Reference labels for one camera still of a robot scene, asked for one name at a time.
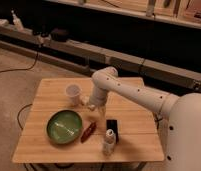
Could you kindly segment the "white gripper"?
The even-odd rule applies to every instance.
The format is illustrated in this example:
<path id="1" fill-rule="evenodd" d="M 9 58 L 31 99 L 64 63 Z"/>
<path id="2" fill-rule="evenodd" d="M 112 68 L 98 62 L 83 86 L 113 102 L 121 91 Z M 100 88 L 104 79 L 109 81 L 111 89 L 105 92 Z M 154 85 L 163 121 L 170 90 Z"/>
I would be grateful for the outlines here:
<path id="1" fill-rule="evenodd" d="M 87 108 L 91 111 L 97 110 L 99 113 L 99 121 L 104 122 L 105 121 L 105 114 L 106 114 L 106 106 L 95 106 L 93 104 L 90 104 L 87 106 Z"/>

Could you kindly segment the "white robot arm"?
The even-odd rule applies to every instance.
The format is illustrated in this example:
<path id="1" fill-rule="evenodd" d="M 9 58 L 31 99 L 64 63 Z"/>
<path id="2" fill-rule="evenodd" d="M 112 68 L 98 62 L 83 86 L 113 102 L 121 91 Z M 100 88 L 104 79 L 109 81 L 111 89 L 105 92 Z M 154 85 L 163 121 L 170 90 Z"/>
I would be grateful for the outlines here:
<path id="1" fill-rule="evenodd" d="M 168 120 L 166 171 L 201 171 L 201 94 L 177 96 L 165 91 L 133 86 L 118 78 L 114 67 L 92 74 L 89 103 L 102 107 L 114 92 Z"/>

